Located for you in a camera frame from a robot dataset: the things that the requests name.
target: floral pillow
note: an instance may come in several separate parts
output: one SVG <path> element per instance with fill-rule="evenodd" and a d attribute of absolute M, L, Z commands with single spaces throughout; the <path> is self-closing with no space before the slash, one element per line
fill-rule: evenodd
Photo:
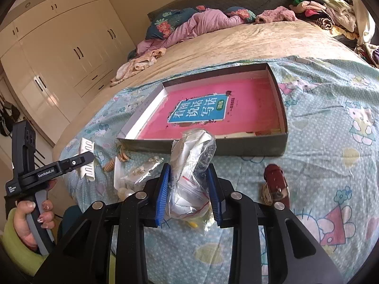
<path fill-rule="evenodd" d="M 172 9 L 159 14 L 147 29 L 145 39 L 166 39 L 177 27 L 187 22 L 198 9 Z"/>
<path fill-rule="evenodd" d="M 228 17 L 239 16 L 241 19 L 244 20 L 245 23 L 252 23 L 255 21 L 255 18 L 256 18 L 255 14 L 251 10 L 248 10 L 240 6 L 229 7 L 224 12 L 224 14 L 227 15 Z"/>

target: silver bolt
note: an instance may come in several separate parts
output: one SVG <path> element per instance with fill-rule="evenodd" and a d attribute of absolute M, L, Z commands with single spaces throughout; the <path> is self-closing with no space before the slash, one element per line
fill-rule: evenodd
<path fill-rule="evenodd" d="M 232 194 L 230 195 L 233 199 L 235 200 L 240 200 L 242 199 L 242 194 L 239 193 L 239 192 L 232 192 Z"/>
<path fill-rule="evenodd" d="M 284 209 L 284 204 L 282 202 L 276 202 L 274 204 L 274 207 L 278 210 L 283 210 Z"/>
<path fill-rule="evenodd" d="M 103 206 L 104 206 L 103 202 L 100 202 L 100 201 L 96 201 L 95 203 L 92 204 L 92 208 L 96 210 L 103 208 Z"/>
<path fill-rule="evenodd" d="M 145 197 L 147 197 L 146 192 L 140 191 L 136 193 L 136 198 L 139 200 L 143 200 Z"/>

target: door handle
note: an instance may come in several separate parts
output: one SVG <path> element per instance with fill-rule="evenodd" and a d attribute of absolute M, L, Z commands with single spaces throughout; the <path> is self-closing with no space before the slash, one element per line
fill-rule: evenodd
<path fill-rule="evenodd" d="M 41 90 L 41 92 L 43 92 L 44 90 L 42 89 L 42 87 L 39 86 L 38 81 L 36 79 L 34 79 L 34 81 L 37 83 L 37 85 L 38 85 L 39 89 Z"/>
<path fill-rule="evenodd" d="M 78 50 L 80 51 L 81 57 L 84 58 L 84 55 L 83 55 L 82 51 L 80 50 L 80 48 L 79 47 L 76 47 L 76 48 L 78 48 Z"/>
<path fill-rule="evenodd" d="M 45 87 L 45 89 L 47 88 L 46 85 L 44 84 L 44 82 L 42 81 L 41 77 L 38 76 L 39 80 L 41 81 L 41 83 L 43 84 L 43 86 Z"/>
<path fill-rule="evenodd" d="M 74 49 L 75 53 L 77 54 L 79 60 L 80 60 L 80 55 L 76 52 L 76 50 Z"/>

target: fingernail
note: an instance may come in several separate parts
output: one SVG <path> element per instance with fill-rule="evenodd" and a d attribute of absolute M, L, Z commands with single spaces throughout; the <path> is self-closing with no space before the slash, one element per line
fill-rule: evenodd
<path fill-rule="evenodd" d="M 36 207 L 36 204 L 34 202 L 28 202 L 28 207 L 34 209 Z"/>

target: box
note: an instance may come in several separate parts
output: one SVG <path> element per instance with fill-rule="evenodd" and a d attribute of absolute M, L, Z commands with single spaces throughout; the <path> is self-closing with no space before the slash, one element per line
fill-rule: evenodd
<path fill-rule="evenodd" d="M 223 68 L 161 83 L 117 138 L 130 151 L 170 154 L 173 140 L 194 128 L 215 135 L 216 155 L 282 155 L 287 118 L 270 66 Z"/>

